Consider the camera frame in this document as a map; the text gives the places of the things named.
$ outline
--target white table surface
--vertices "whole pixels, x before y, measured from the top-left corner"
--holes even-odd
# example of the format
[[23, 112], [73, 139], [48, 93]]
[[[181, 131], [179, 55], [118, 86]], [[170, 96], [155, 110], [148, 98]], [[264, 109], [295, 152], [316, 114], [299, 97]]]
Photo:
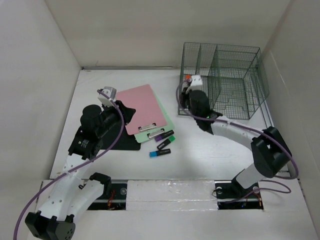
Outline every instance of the white table surface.
[[[178, 115], [175, 92], [179, 79], [179, 69], [82, 70], [50, 178], [56, 178], [66, 162], [68, 149], [80, 126], [83, 108], [101, 104], [97, 89], [110, 86], [123, 91], [144, 84], [151, 85], [175, 125], [176, 140], [169, 146], [172, 153], [149, 158], [149, 152], [155, 151], [158, 145], [154, 140], [143, 143], [139, 151], [111, 150], [91, 165], [84, 179], [99, 172], [113, 180], [225, 180], [232, 179], [247, 168], [253, 162], [252, 153], [248, 149], [224, 137], [203, 132], [192, 118]], [[262, 129], [271, 124], [265, 105], [250, 120], [241, 122]]]
[[[87, 210], [72, 239], [317, 240], [298, 181], [280, 182], [292, 193], [261, 192], [264, 210], [217, 210], [211, 180], [131, 180], [127, 210]], [[267, 182], [260, 186], [279, 189]], [[37, 209], [51, 188], [40, 196]], [[29, 233], [27, 240], [36, 239]]]

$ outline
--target green highlighter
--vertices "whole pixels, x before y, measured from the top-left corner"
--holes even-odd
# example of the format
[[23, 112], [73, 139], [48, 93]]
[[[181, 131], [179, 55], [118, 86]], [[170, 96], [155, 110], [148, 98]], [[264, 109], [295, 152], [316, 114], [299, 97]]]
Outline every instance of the green highlighter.
[[165, 133], [165, 132], [168, 132], [170, 130], [173, 130], [175, 129], [175, 125], [173, 124], [173, 122], [171, 121], [170, 117], [168, 116], [166, 110], [164, 109], [164, 107], [162, 106], [161, 102], [159, 101], [159, 98], [156, 96], [156, 94], [154, 94], [158, 104], [159, 104], [159, 107], [162, 111], [162, 114], [166, 120], [166, 126], [161, 126], [161, 127], [157, 127], [157, 128], [154, 128], [154, 129], [151, 129], [151, 130], [147, 130], [147, 131], [144, 131], [144, 132], [140, 132], [140, 133], [137, 133], [135, 134], [135, 140], [138, 142], [138, 143], [143, 143], [143, 142], [146, 142], [146, 141], [149, 141], [151, 139], [153, 139], [153, 137], [149, 138], [149, 135], [154, 133], [154, 132], [157, 132], [157, 131], [160, 131], [161, 133]]
[[169, 145], [170, 143], [172, 143], [175, 140], [175, 136], [170, 136], [168, 139], [166, 139], [165, 141], [163, 141], [159, 146], [157, 146], [156, 148], [158, 150], [163, 149], [165, 146]]

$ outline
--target white wall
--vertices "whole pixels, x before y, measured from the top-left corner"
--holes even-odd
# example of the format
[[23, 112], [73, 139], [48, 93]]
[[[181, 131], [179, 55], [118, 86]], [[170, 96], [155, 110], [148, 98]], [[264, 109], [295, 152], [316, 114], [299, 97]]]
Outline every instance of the white wall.
[[45, 0], [81, 66], [180, 66], [184, 42], [264, 48], [289, 0]]
[[0, 0], [1, 184], [49, 177], [79, 71], [43, 0]]
[[293, 0], [264, 65], [273, 122], [288, 143], [320, 236], [320, 1]]

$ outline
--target wire mesh basket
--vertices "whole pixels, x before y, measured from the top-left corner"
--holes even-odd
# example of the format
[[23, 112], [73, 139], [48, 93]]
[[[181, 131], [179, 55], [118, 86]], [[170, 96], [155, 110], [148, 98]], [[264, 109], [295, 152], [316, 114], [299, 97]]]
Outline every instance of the wire mesh basket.
[[210, 107], [231, 119], [250, 119], [269, 95], [259, 47], [185, 42], [180, 82], [187, 75], [201, 75]]

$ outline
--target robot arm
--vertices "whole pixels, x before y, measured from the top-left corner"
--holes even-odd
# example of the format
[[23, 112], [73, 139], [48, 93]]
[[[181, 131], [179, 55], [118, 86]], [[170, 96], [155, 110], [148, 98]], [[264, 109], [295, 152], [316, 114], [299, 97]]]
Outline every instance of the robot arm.
[[[116, 101], [116, 89], [105, 87], [100, 91], [115, 102], [124, 123], [129, 123], [136, 110], [125, 107], [121, 101]], [[71, 169], [94, 159], [103, 146], [102, 137], [121, 122], [121, 117], [110, 100], [100, 95], [98, 98], [102, 102], [103, 110], [98, 105], [89, 105], [82, 111], [81, 126], [75, 134], [61, 171], [62, 174], [66, 173], [66, 176], [55, 183], [48, 199], [38, 212], [29, 212], [25, 218], [26, 225], [36, 238], [71, 239], [75, 232], [75, 223], [80, 216], [94, 200], [110, 193], [111, 178], [97, 172], [90, 176], [84, 187], [81, 186], [82, 178], [92, 162], [71, 172]]]
[[[278, 146], [263, 135], [236, 127], [230, 124], [235, 123], [235, 121], [210, 109], [209, 99], [201, 91], [201, 86], [200, 76], [191, 76], [188, 86], [180, 94], [182, 107], [188, 109], [193, 116], [210, 119], [209, 121], [195, 119], [197, 125], [203, 131], [233, 140], [252, 151], [253, 163], [231, 180], [231, 184], [223, 189], [224, 194], [217, 196], [221, 199], [230, 198], [230, 196], [237, 199], [250, 192], [258, 181], [264, 178], [273, 178], [289, 162], [289, 158]], [[290, 153], [284, 139], [275, 127], [254, 129], [269, 135]]]

